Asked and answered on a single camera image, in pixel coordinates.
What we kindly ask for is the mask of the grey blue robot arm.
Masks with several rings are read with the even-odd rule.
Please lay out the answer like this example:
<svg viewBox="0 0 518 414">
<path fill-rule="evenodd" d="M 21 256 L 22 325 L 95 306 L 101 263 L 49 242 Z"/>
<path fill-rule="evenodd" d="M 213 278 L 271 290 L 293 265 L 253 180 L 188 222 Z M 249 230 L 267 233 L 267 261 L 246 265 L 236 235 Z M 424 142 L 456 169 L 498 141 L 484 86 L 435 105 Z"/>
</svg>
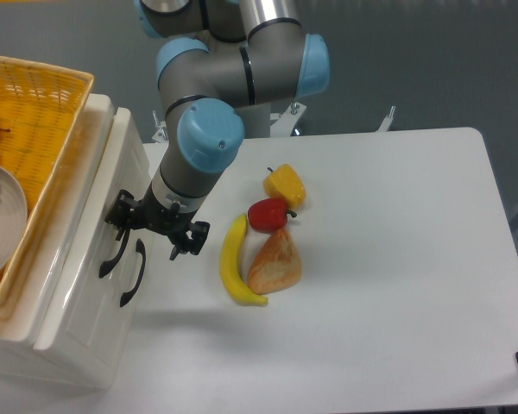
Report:
<svg viewBox="0 0 518 414">
<path fill-rule="evenodd" d="M 138 1 L 139 20 L 166 39 L 156 57 L 169 145 L 142 198 L 121 190 L 106 222 L 166 236 L 198 254 L 209 232 L 195 214 L 245 136 L 238 110 L 326 89 L 323 38 L 306 33 L 293 1 Z"/>
</svg>

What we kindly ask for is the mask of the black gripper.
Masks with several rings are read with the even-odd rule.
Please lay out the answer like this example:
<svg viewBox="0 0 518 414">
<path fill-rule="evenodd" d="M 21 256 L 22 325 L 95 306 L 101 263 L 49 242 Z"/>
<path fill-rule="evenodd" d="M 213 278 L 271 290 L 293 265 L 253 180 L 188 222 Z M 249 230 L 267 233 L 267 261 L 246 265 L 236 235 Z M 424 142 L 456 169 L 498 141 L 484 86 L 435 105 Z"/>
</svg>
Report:
<svg viewBox="0 0 518 414">
<path fill-rule="evenodd" d="M 163 206 L 151 189 L 147 189 L 139 204 L 129 191 L 122 189 L 118 192 L 104 218 L 107 224 L 116 229 L 116 241 L 120 241 L 127 231 L 133 229 L 135 207 L 136 229 L 164 235 L 172 242 L 170 260 L 175 260 L 179 254 L 200 253 L 211 225 L 203 221 L 191 223 L 194 212 L 181 213 L 179 207 Z"/>
</svg>

